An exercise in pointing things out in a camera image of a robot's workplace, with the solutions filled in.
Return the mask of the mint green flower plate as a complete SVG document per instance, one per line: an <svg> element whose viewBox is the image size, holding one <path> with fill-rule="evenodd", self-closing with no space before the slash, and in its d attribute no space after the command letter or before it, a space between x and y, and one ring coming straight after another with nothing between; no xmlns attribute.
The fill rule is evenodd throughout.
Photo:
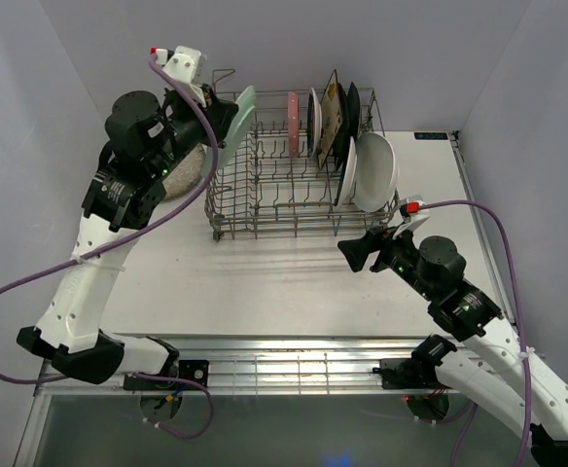
<svg viewBox="0 0 568 467"><path fill-rule="evenodd" d="M247 87L236 99L238 112L231 121L228 134L224 139L226 146L219 150L217 169L226 167L235 156L237 149L244 140L255 116L256 90Z"/></svg>

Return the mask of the cream floral square plate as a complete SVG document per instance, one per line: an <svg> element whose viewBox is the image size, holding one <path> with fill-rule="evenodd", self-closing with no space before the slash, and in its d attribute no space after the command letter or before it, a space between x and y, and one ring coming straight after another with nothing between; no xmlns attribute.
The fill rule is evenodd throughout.
<svg viewBox="0 0 568 467"><path fill-rule="evenodd" d="M341 105L338 91L337 71L334 70L321 99L322 129L318 142L317 160L322 168L341 126Z"/></svg>

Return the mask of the speckled brown round plate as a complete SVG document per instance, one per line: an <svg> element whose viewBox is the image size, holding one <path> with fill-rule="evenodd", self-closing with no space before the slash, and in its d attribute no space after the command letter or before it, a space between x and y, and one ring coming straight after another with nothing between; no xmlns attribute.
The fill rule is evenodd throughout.
<svg viewBox="0 0 568 467"><path fill-rule="evenodd" d="M202 177L204 161L204 148L197 145L163 180L165 195L162 201L169 202L189 193Z"/></svg>

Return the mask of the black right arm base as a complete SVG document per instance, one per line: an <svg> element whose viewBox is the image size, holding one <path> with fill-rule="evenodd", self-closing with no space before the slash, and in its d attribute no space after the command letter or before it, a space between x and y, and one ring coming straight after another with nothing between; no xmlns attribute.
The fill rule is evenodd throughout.
<svg viewBox="0 0 568 467"><path fill-rule="evenodd" d="M372 373L381 378L383 389L425 389L444 388L436 376L436 367L413 358L394 360L381 359Z"/></svg>

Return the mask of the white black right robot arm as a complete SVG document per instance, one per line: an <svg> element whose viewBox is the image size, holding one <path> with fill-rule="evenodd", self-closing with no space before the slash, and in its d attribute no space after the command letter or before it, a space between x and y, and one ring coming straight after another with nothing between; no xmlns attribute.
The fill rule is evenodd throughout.
<svg viewBox="0 0 568 467"><path fill-rule="evenodd" d="M531 348L520 347L500 307L465 279L466 261L452 240L432 235L415 244L410 231L375 227L337 247L354 272L376 254L373 272L395 272L428 301L435 323L493 370L488 373L453 343L431 335L411 354L418 383L453 388L518 436L527 434L539 465L568 466L568 384Z"/></svg>

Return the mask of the grey wire dish rack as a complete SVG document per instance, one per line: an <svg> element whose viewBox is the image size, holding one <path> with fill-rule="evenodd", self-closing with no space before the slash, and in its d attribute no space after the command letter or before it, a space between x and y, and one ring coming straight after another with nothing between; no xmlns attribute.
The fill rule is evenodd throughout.
<svg viewBox="0 0 568 467"><path fill-rule="evenodd" d="M204 211L214 240L268 236L336 236L388 222L396 210L392 194L375 212L355 205L357 192L340 185L344 164L319 162L307 109L310 91L299 98L300 153L290 156L288 90L259 90L249 127L231 161L207 188Z"/></svg>

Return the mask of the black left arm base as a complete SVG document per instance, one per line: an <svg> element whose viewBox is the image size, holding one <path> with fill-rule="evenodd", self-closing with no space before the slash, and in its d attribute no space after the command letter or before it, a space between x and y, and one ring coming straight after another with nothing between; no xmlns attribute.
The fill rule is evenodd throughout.
<svg viewBox="0 0 568 467"><path fill-rule="evenodd" d="M164 367L159 377L182 378L208 385L210 362L208 360L177 360ZM128 391L168 391L182 390L185 384L174 381L149 380L135 376L124 376L123 389Z"/></svg>

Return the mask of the pink dotted scalloped plate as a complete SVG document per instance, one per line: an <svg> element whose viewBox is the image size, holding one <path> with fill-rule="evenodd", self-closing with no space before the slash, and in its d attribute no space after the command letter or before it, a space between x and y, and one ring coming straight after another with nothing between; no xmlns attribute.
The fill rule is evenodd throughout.
<svg viewBox="0 0 568 467"><path fill-rule="evenodd" d="M288 92L288 145L291 159L299 157L299 97L295 92Z"/></svg>

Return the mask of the white oval plate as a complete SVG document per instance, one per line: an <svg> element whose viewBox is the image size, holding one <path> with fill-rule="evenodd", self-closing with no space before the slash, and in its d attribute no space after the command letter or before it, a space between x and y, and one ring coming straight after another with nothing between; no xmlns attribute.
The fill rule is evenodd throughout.
<svg viewBox="0 0 568 467"><path fill-rule="evenodd" d="M357 140L356 154L353 202L363 211L375 212L395 195L399 175L396 153L384 136L366 132Z"/></svg>

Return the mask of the white plate green red rim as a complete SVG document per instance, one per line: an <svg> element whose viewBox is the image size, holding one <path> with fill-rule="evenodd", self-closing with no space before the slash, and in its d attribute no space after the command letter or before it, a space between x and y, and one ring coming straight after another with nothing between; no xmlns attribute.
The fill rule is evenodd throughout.
<svg viewBox="0 0 568 467"><path fill-rule="evenodd" d="M349 150L347 154L346 164L340 176L335 206L344 205L345 200L349 196L353 187L355 172L357 167L357 151L356 143L353 137L350 138Z"/></svg>

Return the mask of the black floral square plate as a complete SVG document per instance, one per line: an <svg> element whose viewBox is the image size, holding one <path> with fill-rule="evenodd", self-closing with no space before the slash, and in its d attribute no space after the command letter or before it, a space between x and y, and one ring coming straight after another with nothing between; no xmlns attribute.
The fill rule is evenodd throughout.
<svg viewBox="0 0 568 467"><path fill-rule="evenodd" d="M348 98L342 84L338 84L338 97L340 102L341 123L334 142L336 169L339 169L344 163L350 145Z"/></svg>

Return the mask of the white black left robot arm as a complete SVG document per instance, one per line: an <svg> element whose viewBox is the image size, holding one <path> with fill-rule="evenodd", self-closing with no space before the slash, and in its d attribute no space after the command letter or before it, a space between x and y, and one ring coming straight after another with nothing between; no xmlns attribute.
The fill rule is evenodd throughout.
<svg viewBox="0 0 568 467"><path fill-rule="evenodd" d="M167 90L163 100L149 91L130 91L114 102L105 121L108 141L82 203L74 265L37 324L17 336L20 347L67 377L100 384L116 373L141 373L161 389L178 379L177 349L158 339L105 332L100 320L137 242L135 233L148 226L166 195L164 180L206 143L204 122L223 144L239 111L209 86L201 90L202 103L187 102L175 90Z"/></svg>

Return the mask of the white plate steam logo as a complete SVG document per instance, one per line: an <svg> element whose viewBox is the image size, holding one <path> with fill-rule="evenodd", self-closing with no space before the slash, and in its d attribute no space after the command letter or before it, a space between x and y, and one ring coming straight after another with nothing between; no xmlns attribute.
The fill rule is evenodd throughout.
<svg viewBox="0 0 568 467"><path fill-rule="evenodd" d="M322 135L322 109L315 88L311 88L308 95L306 116L308 154L317 157L319 155L319 143Z"/></svg>

